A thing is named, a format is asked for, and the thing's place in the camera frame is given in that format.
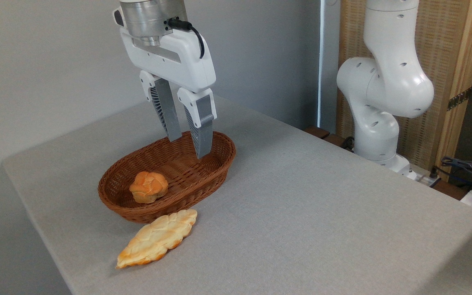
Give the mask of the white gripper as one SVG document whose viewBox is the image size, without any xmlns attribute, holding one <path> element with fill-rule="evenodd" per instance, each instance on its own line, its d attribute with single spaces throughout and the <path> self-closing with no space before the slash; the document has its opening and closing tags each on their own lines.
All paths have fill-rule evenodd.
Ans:
<svg viewBox="0 0 472 295">
<path fill-rule="evenodd" d="M 208 88 L 215 83 L 216 74 L 206 41 L 200 58 L 198 37 L 193 32 L 174 30 L 161 37 L 159 46 L 142 45 L 125 28 L 120 29 L 120 35 L 130 60 L 142 69 L 139 78 L 143 91 L 152 102 L 169 141 L 182 136 L 169 85 L 172 82 L 182 87 L 177 92 L 178 99 L 185 108 L 197 158 L 210 153 L 212 121 L 217 119 L 217 111 L 212 90 Z"/>
</svg>

